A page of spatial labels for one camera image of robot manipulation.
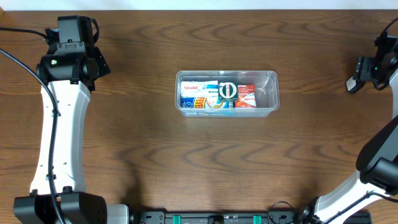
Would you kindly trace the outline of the dark bottle white cap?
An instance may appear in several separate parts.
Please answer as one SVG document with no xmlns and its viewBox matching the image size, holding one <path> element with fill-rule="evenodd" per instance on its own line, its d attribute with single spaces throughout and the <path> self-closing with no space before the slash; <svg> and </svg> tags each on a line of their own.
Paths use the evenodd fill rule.
<svg viewBox="0 0 398 224">
<path fill-rule="evenodd" d="M 346 91 L 350 94 L 355 94 L 364 86 L 365 82 L 361 80 L 355 80 L 354 77 L 349 78 L 346 81 Z"/>
</svg>

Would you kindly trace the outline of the blue fever patch box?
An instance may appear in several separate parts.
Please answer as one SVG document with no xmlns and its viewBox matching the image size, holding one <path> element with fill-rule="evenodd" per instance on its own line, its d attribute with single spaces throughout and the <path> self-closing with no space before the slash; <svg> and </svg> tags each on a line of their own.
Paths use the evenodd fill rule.
<svg viewBox="0 0 398 224">
<path fill-rule="evenodd" d="M 217 93 L 209 93 L 203 96 L 182 97 L 182 108 L 195 109 L 226 109 L 234 108 L 232 102 L 221 102 Z"/>
</svg>

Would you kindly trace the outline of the red medicine box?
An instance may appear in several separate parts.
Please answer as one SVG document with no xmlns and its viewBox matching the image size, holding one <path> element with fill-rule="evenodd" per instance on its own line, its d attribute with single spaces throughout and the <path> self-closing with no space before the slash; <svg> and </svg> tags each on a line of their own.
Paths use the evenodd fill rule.
<svg viewBox="0 0 398 224">
<path fill-rule="evenodd" d="M 255 85 L 238 85 L 236 108 L 256 108 Z"/>
</svg>

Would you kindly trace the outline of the white Panadol caplets box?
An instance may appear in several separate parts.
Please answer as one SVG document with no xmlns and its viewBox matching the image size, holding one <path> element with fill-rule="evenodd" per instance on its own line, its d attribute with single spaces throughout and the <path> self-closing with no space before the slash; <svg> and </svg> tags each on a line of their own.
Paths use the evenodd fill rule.
<svg viewBox="0 0 398 224">
<path fill-rule="evenodd" d="M 206 96 L 211 92 L 218 91 L 218 81 L 205 81 L 205 82 L 195 82 L 195 81 L 184 81 L 180 85 L 180 95 L 181 97 L 196 97 L 196 96 Z"/>
</svg>

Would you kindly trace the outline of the green Zam-Buk box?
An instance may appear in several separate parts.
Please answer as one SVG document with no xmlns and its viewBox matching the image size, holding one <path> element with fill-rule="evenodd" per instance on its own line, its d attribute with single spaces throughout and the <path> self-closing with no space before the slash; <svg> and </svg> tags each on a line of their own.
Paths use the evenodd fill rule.
<svg viewBox="0 0 398 224">
<path fill-rule="evenodd" d="M 238 100 L 238 84 L 236 82 L 221 82 L 218 85 L 218 101 L 235 102 Z"/>
</svg>

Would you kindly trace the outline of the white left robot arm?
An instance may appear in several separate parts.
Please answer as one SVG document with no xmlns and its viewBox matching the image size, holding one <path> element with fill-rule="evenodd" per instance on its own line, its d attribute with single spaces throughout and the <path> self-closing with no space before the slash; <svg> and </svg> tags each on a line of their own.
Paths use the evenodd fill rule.
<svg viewBox="0 0 398 224">
<path fill-rule="evenodd" d="M 62 16 L 47 29 L 49 49 L 33 74 L 42 85 L 40 154 L 29 195 L 14 200 L 21 223 L 129 223 L 127 205 L 86 192 L 83 132 L 95 80 L 110 73 L 93 18 Z"/>
</svg>

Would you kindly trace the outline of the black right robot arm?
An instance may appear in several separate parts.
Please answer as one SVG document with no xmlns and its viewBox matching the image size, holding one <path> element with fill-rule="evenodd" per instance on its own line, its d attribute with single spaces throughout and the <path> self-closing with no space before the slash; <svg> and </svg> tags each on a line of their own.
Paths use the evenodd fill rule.
<svg viewBox="0 0 398 224">
<path fill-rule="evenodd" d="M 377 90 L 390 87 L 392 119 L 364 145 L 354 173 L 332 192 L 313 199 L 297 223 L 371 223 L 364 207 L 380 199 L 397 202 L 397 37 L 384 30 L 374 44 L 375 56 L 358 58 L 346 89 L 353 94 L 367 82 Z"/>
</svg>

